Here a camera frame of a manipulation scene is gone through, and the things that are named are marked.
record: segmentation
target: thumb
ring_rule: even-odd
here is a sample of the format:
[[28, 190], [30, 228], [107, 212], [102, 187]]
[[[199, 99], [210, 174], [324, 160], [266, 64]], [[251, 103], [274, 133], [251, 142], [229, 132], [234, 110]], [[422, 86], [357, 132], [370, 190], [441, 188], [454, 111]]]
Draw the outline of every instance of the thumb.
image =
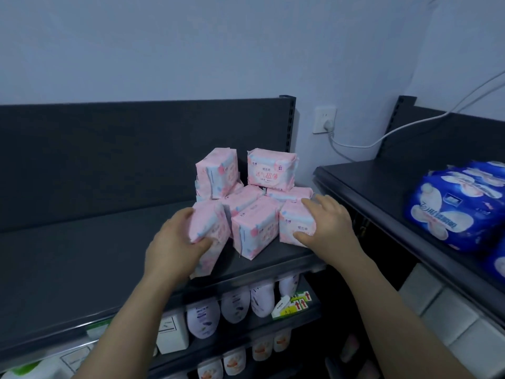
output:
[[193, 244], [193, 249], [198, 253], [199, 257], [201, 257], [212, 246], [213, 242], [214, 240], [212, 238], [203, 238], [199, 242]]
[[310, 244], [312, 243], [312, 237], [310, 235], [307, 235], [301, 231], [295, 231], [293, 233], [293, 236], [298, 242], [302, 243], [303, 245], [307, 246], [308, 248], [311, 247]]

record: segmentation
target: forearm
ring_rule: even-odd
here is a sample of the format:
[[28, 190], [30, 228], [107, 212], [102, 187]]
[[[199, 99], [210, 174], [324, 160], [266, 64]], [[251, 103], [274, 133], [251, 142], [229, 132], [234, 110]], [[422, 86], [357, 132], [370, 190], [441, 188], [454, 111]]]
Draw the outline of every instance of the forearm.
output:
[[405, 306], [398, 292], [368, 257], [341, 271], [386, 379], [473, 376]]
[[74, 377], [145, 377], [153, 357], [161, 314], [174, 287], [174, 284], [143, 278]]

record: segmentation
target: white box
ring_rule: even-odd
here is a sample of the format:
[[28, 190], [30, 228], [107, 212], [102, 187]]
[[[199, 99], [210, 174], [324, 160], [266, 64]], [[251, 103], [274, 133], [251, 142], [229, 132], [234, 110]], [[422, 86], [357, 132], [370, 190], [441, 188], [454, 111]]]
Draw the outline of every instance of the white box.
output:
[[505, 373], [505, 335], [486, 319], [471, 325], [449, 350], [477, 379], [497, 378]]
[[467, 300], [445, 288], [421, 319], [442, 343], [449, 346], [479, 319], [480, 315]]
[[406, 306], [421, 315], [442, 288], [443, 284], [418, 263], [398, 292]]
[[156, 345], [161, 354], [168, 354], [188, 348], [189, 335], [183, 312], [161, 319]]

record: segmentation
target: power cord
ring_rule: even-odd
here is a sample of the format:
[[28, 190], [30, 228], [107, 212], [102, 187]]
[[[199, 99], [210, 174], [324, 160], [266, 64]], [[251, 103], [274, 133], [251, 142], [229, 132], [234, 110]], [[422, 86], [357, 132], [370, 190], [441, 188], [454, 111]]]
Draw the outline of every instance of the power cord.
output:
[[335, 150], [341, 157], [344, 157], [345, 159], [347, 159], [348, 161], [351, 161], [351, 162], [354, 162], [353, 160], [351, 160], [350, 158], [344, 156], [342, 153], [338, 152], [335, 147], [333, 146], [333, 144], [337, 144], [339, 146], [343, 146], [343, 147], [352, 147], [352, 148], [358, 148], [358, 149], [368, 149], [370, 147], [373, 147], [375, 145], [377, 145], [380, 141], [382, 141], [383, 139], [385, 139], [386, 137], [390, 136], [391, 134], [401, 130], [401, 129], [405, 129], [409, 126], [412, 126], [412, 125], [416, 125], [416, 124], [420, 124], [421, 122], [426, 122], [426, 121], [431, 121], [431, 120], [436, 120], [436, 119], [439, 119], [439, 118], [443, 118], [443, 117], [446, 117], [448, 116], [450, 113], [452, 113], [454, 110], [456, 110], [456, 108], [465, 100], [467, 99], [468, 97], [470, 97], [473, 93], [475, 93], [477, 90], [479, 90], [480, 88], [482, 88], [484, 85], [487, 85], [489, 82], [491, 82], [492, 80], [494, 80], [495, 78], [498, 78], [499, 76], [501, 76], [502, 74], [505, 74], [505, 70], [498, 73], [497, 75], [491, 77], [489, 80], [487, 80], [486, 82], [484, 82], [483, 84], [479, 85], [477, 88], [473, 89], [470, 93], [468, 93], [461, 101], [459, 101], [452, 109], [448, 110], [447, 112], [445, 112], [444, 114], [441, 114], [439, 116], [435, 116], [435, 117], [431, 117], [431, 118], [425, 118], [424, 120], [419, 120], [419, 121], [414, 121], [414, 122], [410, 122], [409, 124], [407, 125], [404, 125], [404, 126], [401, 126], [399, 128], [396, 128], [394, 130], [391, 130], [389, 133], [387, 134], [384, 134], [381, 138], [379, 138], [377, 141], [375, 141], [373, 144], [371, 145], [368, 145], [368, 146], [357, 146], [357, 145], [345, 145], [343, 143], [340, 143], [340, 142], [337, 142], [333, 139], [333, 136], [334, 136], [334, 131], [333, 131], [333, 123], [330, 122], [330, 121], [326, 121], [324, 123], [324, 128], [326, 129], [326, 131], [328, 132], [328, 137], [330, 139], [330, 143], [331, 143], [331, 147], [333, 148], [333, 150]]

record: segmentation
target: white cable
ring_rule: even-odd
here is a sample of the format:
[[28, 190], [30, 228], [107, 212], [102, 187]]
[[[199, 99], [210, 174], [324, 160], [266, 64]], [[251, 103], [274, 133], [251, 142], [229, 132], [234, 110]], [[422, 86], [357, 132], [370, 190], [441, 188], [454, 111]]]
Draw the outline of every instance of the white cable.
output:
[[396, 128], [394, 130], [391, 130], [389, 133], [387, 134], [384, 134], [381, 138], [379, 138], [377, 141], [375, 141], [373, 144], [371, 145], [368, 145], [368, 146], [357, 146], [357, 145], [344, 145], [343, 143], [339, 143], [337, 141], [335, 141], [333, 139], [333, 134], [334, 132], [328, 132], [328, 135], [330, 136], [330, 141], [332, 141], [333, 143], [339, 145], [339, 146], [344, 146], [344, 147], [354, 147], [354, 148], [359, 148], [359, 149], [368, 149], [370, 147], [373, 147], [375, 146], [376, 144], [378, 144], [380, 141], [382, 141], [383, 139], [385, 139], [386, 137], [390, 136], [391, 134], [401, 130], [401, 129], [405, 129], [409, 126], [412, 126], [412, 125], [415, 125], [415, 124], [420, 124], [421, 122], [426, 122], [426, 121], [431, 121], [431, 120], [436, 120], [438, 118], [443, 118], [445, 116], [448, 116], [450, 113], [452, 113], [454, 110], [456, 110], [456, 108], [459, 106], [459, 104], [461, 104], [465, 99], [467, 99], [468, 97], [470, 97], [473, 93], [475, 93], [477, 90], [479, 90], [480, 88], [482, 88], [484, 85], [488, 84], [489, 82], [491, 82], [492, 80], [494, 80], [495, 78], [498, 78], [499, 76], [501, 76], [502, 74], [505, 73], [505, 70], [498, 73], [497, 75], [495, 75], [494, 77], [491, 77], [489, 80], [487, 80], [486, 82], [484, 82], [482, 85], [478, 86], [477, 88], [475, 88], [474, 90], [472, 90], [470, 93], [468, 93], [461, 101], [459, 101], [451, 110], [448, 110], [447, 112], [445, 112], [444, 114], [441, 114], [439, 116], [436, 116], [436, 117], [431, 117], [431, 118], [425, 118], [424, 120], [419, 120], [419, 121], [414, 121], [414, 122], [410, 122], [409, 124], [407, 125], [404, 125], [404, 126], [401, 126], [399, 128]]

